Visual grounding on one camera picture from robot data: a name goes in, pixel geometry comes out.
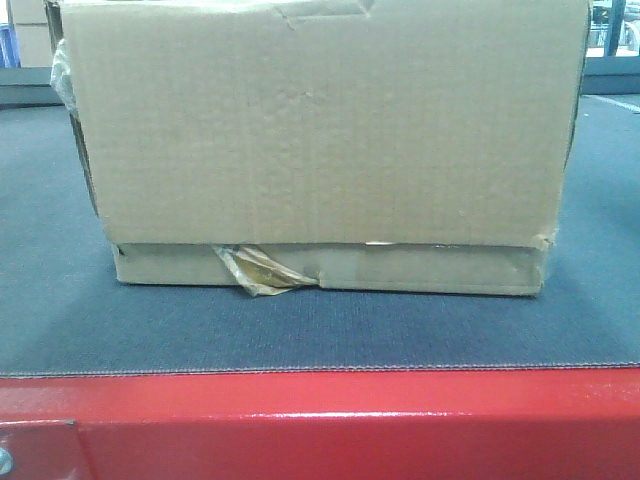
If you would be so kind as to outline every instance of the gray mat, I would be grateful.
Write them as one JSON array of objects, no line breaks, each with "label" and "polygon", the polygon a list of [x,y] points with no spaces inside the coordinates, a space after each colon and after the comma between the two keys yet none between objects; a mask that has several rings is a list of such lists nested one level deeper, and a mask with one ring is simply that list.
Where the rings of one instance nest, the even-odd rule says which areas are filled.
[{"label": "gray mat", "polygon": [[123,286],[65,111],[0,111],[0,375],[640,364],[640,115],[582,100],[537,299]]}]

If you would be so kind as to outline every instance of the screw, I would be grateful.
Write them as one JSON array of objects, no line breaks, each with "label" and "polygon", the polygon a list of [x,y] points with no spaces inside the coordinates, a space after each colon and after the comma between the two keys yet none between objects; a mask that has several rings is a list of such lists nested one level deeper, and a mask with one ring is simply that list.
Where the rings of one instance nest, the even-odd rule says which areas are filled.
[{"label": "screw", "polygon": [[0,475],[6,475],[13,470],[13,457],[11,454],[0,447]]}]

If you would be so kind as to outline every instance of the red table edge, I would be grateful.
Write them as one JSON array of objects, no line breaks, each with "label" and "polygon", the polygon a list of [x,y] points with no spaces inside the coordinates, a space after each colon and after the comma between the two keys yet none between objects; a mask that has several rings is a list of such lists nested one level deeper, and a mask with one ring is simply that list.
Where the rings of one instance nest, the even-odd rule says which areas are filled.
[{"label": "red table edge", "polygon": [[0,422],[257,417],[640,419],[640,368],[0,379]]}]

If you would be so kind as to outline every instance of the crumpled tape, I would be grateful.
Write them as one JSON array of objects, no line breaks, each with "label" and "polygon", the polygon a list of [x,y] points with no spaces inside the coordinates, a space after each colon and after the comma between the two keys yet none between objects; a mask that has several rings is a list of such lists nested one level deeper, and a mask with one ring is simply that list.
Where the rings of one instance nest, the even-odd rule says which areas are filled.
[{"label": "crumpled tape", "polygon": [[74,118],[78,118],[78,108],[76,106],[76,95],[73,92],[71,83],[71,67],[67,54],[67,44],[64,39],[58,42],[56,52],[53,55],[51,65],[51,80],[49,82],[55,92],[64,103],[65,107]]},{"label": "crumpled tape", "polygon": [[318,280],[276,262],[252,245],[212,245],[240,285],[253,297],[279,295],[294,288],[318,285]]}]

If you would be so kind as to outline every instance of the cardboard box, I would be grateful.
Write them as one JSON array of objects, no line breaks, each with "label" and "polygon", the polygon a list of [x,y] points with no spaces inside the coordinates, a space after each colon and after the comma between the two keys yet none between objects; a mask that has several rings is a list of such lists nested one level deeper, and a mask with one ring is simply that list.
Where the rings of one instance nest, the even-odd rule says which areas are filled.
[{"label": "cardboard box", "polygon": [[49,27],[43,25],[15,25],[20,51],[20,65],[23,67],[50,67],[51,38]]},{"label": "cardboard box", "polygon": [[8,4],[13,23],[47,23],[43,0],[10,0]]},{"label": "cardboard box", "polygon": [[539,290],[587,0],[61,8],[121,281]]}]

